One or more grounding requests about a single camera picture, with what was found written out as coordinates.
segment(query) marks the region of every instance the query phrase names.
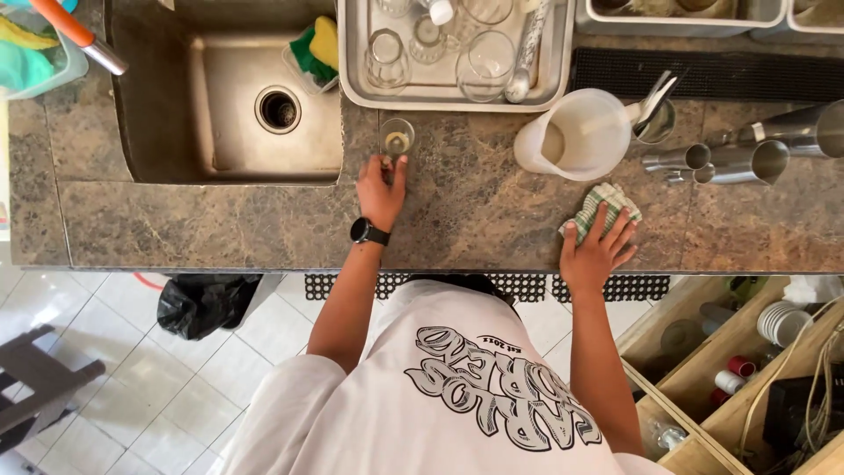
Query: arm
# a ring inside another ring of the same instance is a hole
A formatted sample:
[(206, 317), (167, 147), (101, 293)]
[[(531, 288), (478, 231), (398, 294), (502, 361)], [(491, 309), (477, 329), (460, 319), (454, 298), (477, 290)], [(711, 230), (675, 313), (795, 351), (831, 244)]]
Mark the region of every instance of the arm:
[[(402, 156), (396, 165), (392, 186), (384, 181), (380, 156), (371, 156), (369, 163), (360, 170), (356, 184), (360, 214), (384, 232), (392, 230), (402, 209), (407, 167), (408, 157)], [(387, 169), (387, 174), (391, 173), (392, 164)], [(346, 374), (358, 365), (366, 344), (383, 251), (383, 246), (369, 241), (352, 245), (311, 330), (307, 354), (333, 360)]]
[(602, 239), (607, 203), (598, 207), (595, 223), (576, 248), (574, 223), (565, 229), (560, 273), (571, 291), (574, 330), (571, 341), (571, 392), (595, 418), (613, 452), (644, 455), (636, 404), (627, 385), (621, 358), (609, 329), (603, 284), (609, 273), (636, 251), (625, 246), (636, 223), (627, 209)]

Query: black trash bag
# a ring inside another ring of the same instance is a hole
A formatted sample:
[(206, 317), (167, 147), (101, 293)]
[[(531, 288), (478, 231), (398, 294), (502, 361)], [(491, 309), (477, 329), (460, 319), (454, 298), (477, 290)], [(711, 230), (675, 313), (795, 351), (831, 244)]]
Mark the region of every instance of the black trash bag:
[(202, 340), (219, 327), (236, 328), (261, 274), (179, 274), (159, 297), (161, 328), (185, 340)]

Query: person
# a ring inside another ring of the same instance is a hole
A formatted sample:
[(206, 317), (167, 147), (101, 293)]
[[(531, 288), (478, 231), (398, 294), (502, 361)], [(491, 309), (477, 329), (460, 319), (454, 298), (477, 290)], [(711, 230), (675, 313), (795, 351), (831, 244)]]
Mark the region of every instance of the person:
[(565, 473), (660, 475), (643, 458), (636, 406), (602, 288), (636, 251), (629, 212), (601, 237), (565, 229), (571, 388), (531, 345), (513, 308), (472, 279), (400, 286), (370, 329), (384, 244), (404, 200), (408, 159), (372, 156), (357, 192), (363, 221), (305, 355), (276, 366), (226, 449), (227, 475)]

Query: hand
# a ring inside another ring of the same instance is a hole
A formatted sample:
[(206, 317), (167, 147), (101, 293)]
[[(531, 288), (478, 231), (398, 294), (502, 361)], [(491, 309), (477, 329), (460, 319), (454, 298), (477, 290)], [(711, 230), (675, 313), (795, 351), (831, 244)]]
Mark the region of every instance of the hand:
[(604, 223), (607, 220), (607, 202), (598, 205), (598, 213), (589, 233), (577, 248), (577, 227), (569, 222), (565, 225), (565, 241), (560, 255), (560, 276), (568, 285), (572, 297), (582, 292), (601, 293), (609, 273), (624, 264), (636, 252), (636, 246), (630, 246), (624, 253), (621, 249), (636, 232), (636, 221), (630, 221), (630, 210), (624, 208), (615, 220), (612, 229), (601, 238)]
[[(367, 218), (373, 226), (384, 232), (392, 230), (398, 212), (404, 203), (404, 183), (407, 179), (408, 157), (398, 158), (395, 168), (391, 161), (387, 162), (387, 169), (381, 169), (384, 156), (370, 156), (369, 163), (364, 164), (358, 174), (355, 187), (360, 200), (360, 215)], [(392, 185), (387, 179), (392, 175)]]

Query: green checkered cloth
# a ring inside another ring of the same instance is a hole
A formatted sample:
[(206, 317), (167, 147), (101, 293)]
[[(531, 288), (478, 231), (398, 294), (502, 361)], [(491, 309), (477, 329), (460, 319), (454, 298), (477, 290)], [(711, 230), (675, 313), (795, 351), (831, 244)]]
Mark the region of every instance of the green checkered cloth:
[(583, 209), (578, 211), (574, 218), (563, 223), (560, 227), (560, 234), (565, 236), (565, 225), (569, 221), (574, 221), (577, 225), (577, 245), (583, 242), (592, 224), (595, 222), (595, 215), (598, 213), (598, 205), (601, 201), (606, 201), (609, 205), (607, 207), (607, 220), (603, 224), (603, 232), (601, 237), (607, 234), (609, 229), (615, 224), (619, 213), (624, 207), (630, 208), (630, 220), (641, 221), (641, 211), (636, 205), (625, 196), (624, 190), (619, 185), (611, 185), (609, 183), (601, 183), (586, 195), (583, 200)]

